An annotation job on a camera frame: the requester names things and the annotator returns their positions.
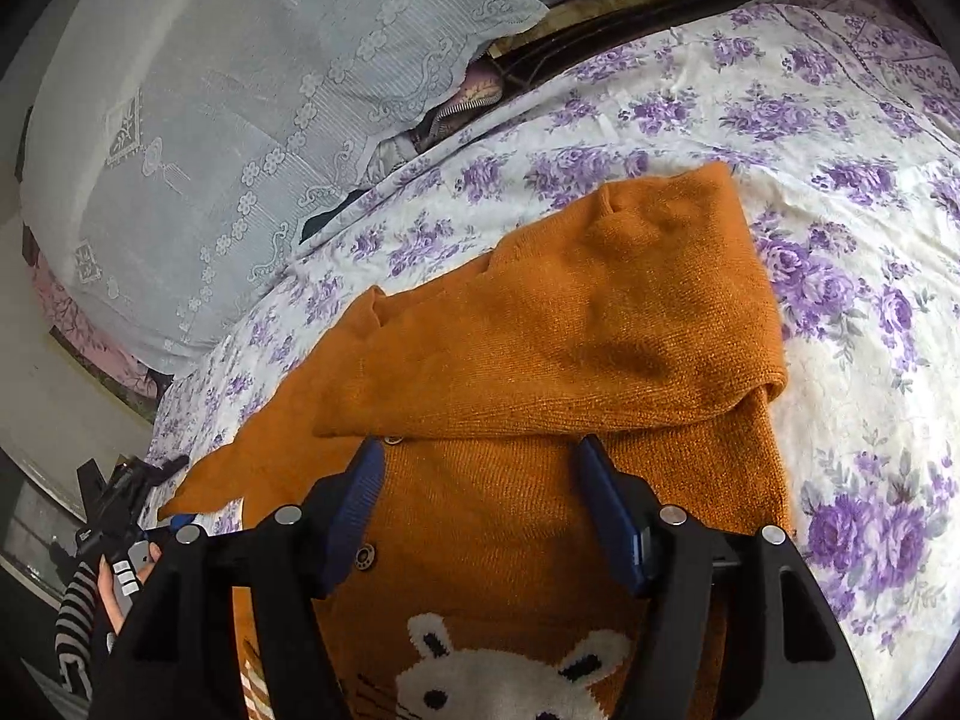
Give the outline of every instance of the white bear design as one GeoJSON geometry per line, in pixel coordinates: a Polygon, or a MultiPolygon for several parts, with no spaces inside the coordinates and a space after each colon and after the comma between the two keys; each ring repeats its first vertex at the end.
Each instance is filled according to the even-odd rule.
{"type": "Polygon", "coordinates": [[[438,614],[407,624],[424,657],[397,677],[397,717],[422,720],[607,720],[589,685],[606,679],[630,640],[593,631],[550,666],[497,650],[456,650],[438,614]]]}

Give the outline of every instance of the pink floral cloth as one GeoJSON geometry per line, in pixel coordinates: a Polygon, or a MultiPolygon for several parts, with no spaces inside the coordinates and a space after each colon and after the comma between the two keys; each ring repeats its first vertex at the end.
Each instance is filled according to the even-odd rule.
{"type": "Polygon", "coordinates": [[[157,397],[157,383],[147,376],[146,365],[90,324],[64,285],[56,280],[43,254],[37,256],[32,279],[47,322],[63,333],[76,351],[127,389],[145,397],[157,397]]]}

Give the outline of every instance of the silver rivet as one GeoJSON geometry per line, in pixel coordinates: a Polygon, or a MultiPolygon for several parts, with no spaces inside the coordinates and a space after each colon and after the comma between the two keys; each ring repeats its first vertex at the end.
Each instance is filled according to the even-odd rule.
{"type": "Polygon", "coordinates": [[[176,531],[176,540],[181,544],[192,544],[200,538],[200,527],[198,525],[184,525],[179,531],[176,531]]]}
{"type": "Polygon", "coordinates": [[[304,513],[301,512],[299,506],[284,506],[277,509],[274,519],[280,522],[280,525],[293,525],[295,522],[299,522],[299,519],[303,516],[304,513]]]}
{"type": "Polygon", "coordinates": [[[776,525],[764,525],[763,530],[760,531],[760,536],[763,536],[765,541],[769,541],[774,546],[780,546],[786,541],[786,533],[776,525]]]}
{"type": "Polygon", "coordinates": [[[683,525],[686,522],[686,512],[679,506],[664,506],[661,509],[661,519],[667,525],[683,525]]]}
{"type": "Polygon", "coordinates": [[[373,568],[373,562],[376,560],[376,547],[372,544],[364,544],[357,550],[357,556],[353,564],[360,571],[368,571],[373,568]]]}

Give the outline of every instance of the floral bed sheet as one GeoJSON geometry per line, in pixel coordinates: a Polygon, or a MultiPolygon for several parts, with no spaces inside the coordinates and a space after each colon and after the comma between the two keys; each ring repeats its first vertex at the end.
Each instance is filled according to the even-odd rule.
{"type": "Polygon", "coordinates": [[[893,720],[960,628],[958,140],[957,72],[885,0],[757,0],[617,47],[306,242],[171,387],[150,458],[230,442],[369,285],[413,288],[603,181],[725,160],[781,306],[790,384],[772,414],[800,549],[893,720]]]}

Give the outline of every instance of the bear ear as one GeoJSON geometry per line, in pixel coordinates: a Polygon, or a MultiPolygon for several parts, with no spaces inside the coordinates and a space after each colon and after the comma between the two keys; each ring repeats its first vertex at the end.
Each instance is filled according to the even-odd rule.
{"type": "Polygon", "coordinates": [[[438,614],[418,614],[407,623],[410,640],[424,658],[443,658],[453,652],[450,634],[438,614]]]}
{"type": "Polygon", "coordinates": [[[593,631],[557,666],[557,673],[586,688],[606,679],[630,653],[630,640],[616,631],[593,631]]]}

